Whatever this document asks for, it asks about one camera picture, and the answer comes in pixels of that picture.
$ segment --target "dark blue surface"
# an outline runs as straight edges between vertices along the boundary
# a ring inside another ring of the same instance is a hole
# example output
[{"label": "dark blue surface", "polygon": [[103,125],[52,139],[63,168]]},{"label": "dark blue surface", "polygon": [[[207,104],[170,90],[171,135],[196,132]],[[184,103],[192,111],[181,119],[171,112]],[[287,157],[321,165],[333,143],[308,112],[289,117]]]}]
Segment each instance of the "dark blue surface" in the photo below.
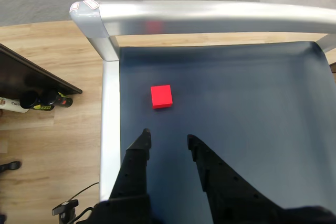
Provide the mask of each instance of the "dark blue surface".
[{"label": "dark blue surface", "polygon": [[[170,84],[173,106],[152,109]],[[282,207],[336,211],[336,88],[314,42],[121,48],[121,152],[152,132],[148,192],[166,224],[212,223],[194,134]]]}]

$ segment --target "cable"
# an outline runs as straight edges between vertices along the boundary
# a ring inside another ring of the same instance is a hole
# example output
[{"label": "cable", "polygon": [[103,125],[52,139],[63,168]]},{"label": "cable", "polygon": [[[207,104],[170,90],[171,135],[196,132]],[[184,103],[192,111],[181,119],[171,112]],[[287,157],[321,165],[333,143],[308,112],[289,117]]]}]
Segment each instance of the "cable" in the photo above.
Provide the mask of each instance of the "cable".
[{"label": "cable", "polygon": [[76,196],[80,195],[82,192],[84,192],[85,190],[89,189],[91,186],[88,186],[87,188],[83,189],[82,191],[80,191],[79,193],[73,195],[68,201],[71,201],[73,198],[75,198]]},{"label": "cable", "polygon": [[68,224],[73,224],[76,220],[80,219],[87,211],[93,211],[93,207],[88,207],[83,212],[80,213],[79,216],[73,218],[71,221],[68,222]]}]

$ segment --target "metal frame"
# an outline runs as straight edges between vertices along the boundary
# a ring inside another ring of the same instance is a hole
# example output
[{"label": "metal frame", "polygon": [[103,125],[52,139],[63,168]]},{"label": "metal frame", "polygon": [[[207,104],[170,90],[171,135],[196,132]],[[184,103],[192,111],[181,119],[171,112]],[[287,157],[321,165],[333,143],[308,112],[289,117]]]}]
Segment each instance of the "metal frame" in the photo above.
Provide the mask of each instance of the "metal frame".
[{"label": "metal frame", "polygon": [[317,44],[336,47],[336,10],[219,1],[76,2],[71,18],[103,59],[100,200],[108,199],[120,168],[118,35],[231,32],[328,34]]}]

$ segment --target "metal bar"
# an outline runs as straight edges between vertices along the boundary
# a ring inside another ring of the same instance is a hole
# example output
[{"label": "metal bar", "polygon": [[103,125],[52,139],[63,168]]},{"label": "metal bar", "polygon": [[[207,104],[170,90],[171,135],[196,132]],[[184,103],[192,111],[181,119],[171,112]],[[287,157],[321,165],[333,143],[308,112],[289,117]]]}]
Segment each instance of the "metal bar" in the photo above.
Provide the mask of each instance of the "metal bar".
[{"label": "metal bar", "polygon": [[88,40],[103,60],[119,60],[119,45],[115,36],[110,38],[88,38]]},{"label": "metal bar", "polygon": [[108,200],[120,168],[119,62],[103,62],[100,201]]},{"label": "metal bar", "polygon": [[336,33],[336,10],[220,1],[101,2],[110,36],[141,34],[301,32]]},{"label": "metal bar", "polygon": [[336,34],[327,34],[316,41],[316,43],[320,46],[323,52],[328,52],[336,48]]}]

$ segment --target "sticker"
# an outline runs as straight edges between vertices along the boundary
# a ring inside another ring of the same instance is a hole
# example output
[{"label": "sticker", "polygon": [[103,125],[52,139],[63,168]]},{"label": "sticker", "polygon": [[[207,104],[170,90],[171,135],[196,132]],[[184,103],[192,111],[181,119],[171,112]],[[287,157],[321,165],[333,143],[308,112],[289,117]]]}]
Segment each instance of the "sticker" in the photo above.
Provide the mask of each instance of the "sticker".
[{"label": "sticker", "polygon": [[73,10],[78,10],[79,8],[79,2],[74,2],[71,7],[70,7],[70,13],[73,11]]},{"label": "sticker", "polygon": [[99,4],[94,0],[84,0],[83,3],[89,6],[92,10],[97,9],[99,7]]}]

